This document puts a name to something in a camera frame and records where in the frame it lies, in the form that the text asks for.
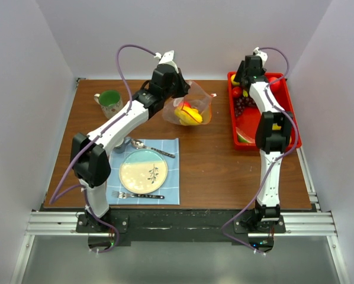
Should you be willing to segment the red apple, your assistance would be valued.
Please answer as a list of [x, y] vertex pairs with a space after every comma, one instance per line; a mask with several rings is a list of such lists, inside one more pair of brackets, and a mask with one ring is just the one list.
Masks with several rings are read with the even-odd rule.
[[181, 103], [181, 107], [182, 108], [191, 108], [191, 104], [189, 102], [187, 102], [187, 101], [183, 101]]
[[281, 88], [281, 81], [278, 80], [278, 78], [276, 77], [270, 77], [269, 78], [269, 88], [272, 91], [272, 93], [276, 93], [279, 92], [280, 88]]

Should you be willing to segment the clear zip top bag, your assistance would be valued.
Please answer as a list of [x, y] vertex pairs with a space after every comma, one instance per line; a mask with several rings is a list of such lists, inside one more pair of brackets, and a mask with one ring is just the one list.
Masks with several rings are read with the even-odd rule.
[[176, 108], [182, 108], [181, 103], [187, 101], [191, 104], [191, 108], [198, 110], [199, 114], [202, 116], [202, 123], [200, 125], [207, 125], [212, 119], [212, 101], [217, 96], [216, 93], [206, 93], [199, 84], [193, 80], [188, 80], [190, 85], [190, 90], [186, 96], [183, 98], [170, 99], [165, 104], [162, 111], [162, 118], [172, 124], [182, 125], [179, 122], [179, 117], [174, 113]]

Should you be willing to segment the yellow bell pepper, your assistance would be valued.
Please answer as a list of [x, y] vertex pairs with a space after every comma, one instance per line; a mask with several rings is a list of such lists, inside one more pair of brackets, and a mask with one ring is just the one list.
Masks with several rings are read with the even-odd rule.
[[201, 115], [199, 114], [198, 110], [195, 108], [176, 108], [174, 113], [177, 117], [191, 117], [195, 120], [200, 120]]

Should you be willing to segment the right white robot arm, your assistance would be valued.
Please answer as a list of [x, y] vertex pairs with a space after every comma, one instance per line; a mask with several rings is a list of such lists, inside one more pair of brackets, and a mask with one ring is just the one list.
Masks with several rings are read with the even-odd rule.
[[234, 80], [251, 97], [259, 112], [255, 144], [261, 158], [260, 188], [251, 214], [251, 225], [263, 233], [280, 218], [279, 180], [281, 163], [291, 138], [293, 115], [280, 106], [270, 89], [264, 64], [268, 55], [254, 51], [240, 63]]

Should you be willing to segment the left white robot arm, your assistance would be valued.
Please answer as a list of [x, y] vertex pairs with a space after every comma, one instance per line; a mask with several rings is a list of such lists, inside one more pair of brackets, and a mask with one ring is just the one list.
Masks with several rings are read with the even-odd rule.
[[89, 134], [74, 136], [70, 164], [85, 188], [86, 206], [91, 214], [89, 225], [95, 231], [104, 232], [110, 226], [105, 193], [111, 173], [108, 156], [127, 134], [161, 111], [169, 98], [184, 97], [189, 89], [176, 63], [159, 63], [151, 80], [131, 96], [120, 112]]

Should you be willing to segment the yellow lemon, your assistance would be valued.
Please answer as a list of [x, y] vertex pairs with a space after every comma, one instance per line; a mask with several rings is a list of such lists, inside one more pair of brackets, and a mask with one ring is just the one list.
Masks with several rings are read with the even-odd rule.
[[232, 86], [239, 86], [239, 83], [235, 81], [236, 74], [232, 74], [230, 77], [230, 82]]

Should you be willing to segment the small red tomato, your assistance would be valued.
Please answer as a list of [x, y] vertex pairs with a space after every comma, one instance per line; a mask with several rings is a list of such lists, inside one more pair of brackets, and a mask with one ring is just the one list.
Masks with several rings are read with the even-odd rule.
[[233, 99], [240, 98], [242, 96], [242, 94], [243, 94], [243, 90], [239, 86], [236, 86], [231, 90], [231, 97]]

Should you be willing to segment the purple grape bunch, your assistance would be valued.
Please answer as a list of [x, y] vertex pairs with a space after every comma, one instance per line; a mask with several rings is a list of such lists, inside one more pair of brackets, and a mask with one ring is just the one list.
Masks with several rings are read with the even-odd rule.
[[234, 103], [235, 117], [241, 116], [246, 108], [256, 108], [257, 107], [255, 101], [249, 96], [247, 96], [247, 97], [240, 96], [240, 97], [234, 99], [233, 103]]

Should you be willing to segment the red plastic bin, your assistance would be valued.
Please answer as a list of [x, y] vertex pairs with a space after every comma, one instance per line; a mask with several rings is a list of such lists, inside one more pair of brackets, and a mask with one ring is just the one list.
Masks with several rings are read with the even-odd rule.
[[[228, 72], [227, 74], [227, 84], [228, 84], [228, 93], [229, 93], [229, 106], [230, 106], [230, 117], [231, 117], [231, 124], [232, 124], [232, 132], [233, 132], [233, 141], [234, 141], [234, 148], [240, 151], [258, 151], [256, 144], [247, 144], [247, 143], [240, 143], [237, 139], [236, 134], [236, 127], [243, 130], [246, 134], [251, 136], [255, 139], [256, 130], [258, 127], [258, 123], [260, 120], [260, 112], [257, 108], [246, 108], [241, 116], [235, 117], [234, 115], [234, 99], [231, 97], [231, 90], [234, 86], [231, 85], [230, 77], [232, 74], [236, 74], [235, 71]], [[279, 92], [273, 93], [275, 99], [283, 107], [284, 110], [290, 111], [293, 114], [293, 120], [298, 125], [295, 119], [295, 112], [293, 109], [293, 105], [291, 102], [291, 98], [289, 95], [288, 86], [286, 80], [281, 80], [281, 88]]]

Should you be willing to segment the green floral mug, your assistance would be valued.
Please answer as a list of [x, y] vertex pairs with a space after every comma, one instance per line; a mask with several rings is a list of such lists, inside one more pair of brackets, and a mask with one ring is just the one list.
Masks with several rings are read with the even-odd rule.
[[123, 101], [118, 91], [107, 90], [94, 95], [95, 102], [101, 107], [109, 120], [123, 109]]

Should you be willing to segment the watermelon slice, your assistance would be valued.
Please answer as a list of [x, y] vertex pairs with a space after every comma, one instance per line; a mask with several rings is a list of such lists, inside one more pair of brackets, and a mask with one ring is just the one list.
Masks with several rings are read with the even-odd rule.
[[255, 139], [246, 134], [243, 130], [240, 128], [236, 127], [236, 134], [237, 134], [237, 139], [238, 142], [240, 143], [247, 143], [247, 144], [254, 144]]

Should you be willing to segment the metal spoon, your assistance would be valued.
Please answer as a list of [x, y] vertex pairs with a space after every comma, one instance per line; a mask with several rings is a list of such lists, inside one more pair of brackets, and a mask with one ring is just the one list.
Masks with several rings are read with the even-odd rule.
[[156, 149], [154, 147], [150, 147], [150, 146], [147, 146], [145, 145], [142, 141], [138, 140], [138, 139], [134, 139], [132, 138], [131, 139], [131, 145], [135, 148], [135, 149], [146, 149], [146, 150], [153, 150], [163, 156], [166, 156], [166, 157], [170, 157], [172, 159], [175, 159], [176, 156], [174, 154], [171, 154], [171, 153], [168, 153], [168, 152], [165, 152], [163, 150], [159, 150], [159, 149]]

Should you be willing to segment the small white cup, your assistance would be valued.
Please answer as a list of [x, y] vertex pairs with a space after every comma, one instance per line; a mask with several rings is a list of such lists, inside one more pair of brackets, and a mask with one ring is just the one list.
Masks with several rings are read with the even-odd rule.
[[113, 148], [114, 153], [121, 154], [125, 152], [126, 147], [131, 143], [131, 137], [125, 137], [121, 144]]

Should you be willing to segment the cream and teal plate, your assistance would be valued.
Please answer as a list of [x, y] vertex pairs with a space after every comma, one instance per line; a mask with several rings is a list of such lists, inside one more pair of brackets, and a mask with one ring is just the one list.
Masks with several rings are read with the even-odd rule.
[[148, 194], [159, 189], [168, 176], [168, 164], [154, 150], [140, 149], [128, 154], [118, 175], [122, 185], [131, 193]]

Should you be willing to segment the blue checked placemat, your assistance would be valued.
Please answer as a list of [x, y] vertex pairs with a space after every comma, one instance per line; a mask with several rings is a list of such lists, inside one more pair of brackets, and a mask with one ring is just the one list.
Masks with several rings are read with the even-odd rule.
[[159, 150], [174, 154], [175, 159], [163, 156], [168, 164], [168, 176], [163, 183], [163, 185], [152, 193], [151, 195], [163, 195], [164, 199], [147, 199], [147, 198], [126, 198], [120, 199], [111, 196], [112, 191], [119, 191], [125, 193], [129, 192], [121, 183], [118, 170], [121, 163], [124, 161], [125, 157], [130, 154], [135, 149], [131, 144], [129, 144], [125, 152], [121, 154], [111, 152], [110, 155], [110, 165], [111, 174], [107, 180], [106, 196], [107, 201], [110, 205], [179, 205], [179, 140], [141, 140], [145, 145], [154, 147]]

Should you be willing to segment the metal fork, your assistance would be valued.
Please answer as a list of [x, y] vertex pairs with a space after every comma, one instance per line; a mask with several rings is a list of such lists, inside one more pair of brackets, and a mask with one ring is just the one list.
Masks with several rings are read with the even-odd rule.
[[119, 191], [112, 191], [111, 196], [120, 199], [126, 198], [147, 198], [147, 199], [164, 199], [163, 195], [139, 194], [139, 193], [125, 193]]

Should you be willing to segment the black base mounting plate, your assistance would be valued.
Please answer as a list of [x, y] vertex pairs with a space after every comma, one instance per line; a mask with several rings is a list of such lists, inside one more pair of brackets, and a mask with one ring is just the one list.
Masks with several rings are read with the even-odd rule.
[[229, 242], [238, 238], [254, 248], [270, 249], [274, 236], [285, 233], [283, 218], [258, 222], [252, 211], [231, 209], [110, 209], [98, 222], [87, 212], [78, 216], [77, 233], [88, 233], [92, 247], [104, 246], [120, 233], [119, 244], [135, 241]]

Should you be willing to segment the aluminium frame rail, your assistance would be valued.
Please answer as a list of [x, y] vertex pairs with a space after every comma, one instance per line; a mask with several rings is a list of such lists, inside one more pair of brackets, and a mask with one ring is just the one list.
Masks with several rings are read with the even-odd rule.
[[[120, 234], [182, 232], [219, 232], [233, 216], [220, 210], [135, 210], [119, 209], [113, 214], [114, 227]], [[228, 229], [236, 234], [294, 236], [336, 236], [337, 230], [330, 213], [283, 212], [276, 224], [245, 227], [246, 216], [236, 219]], [[27, 235], [108, 235], [109, 229], [88, 221], [83, 212], [33, 212], [25, 229]]]

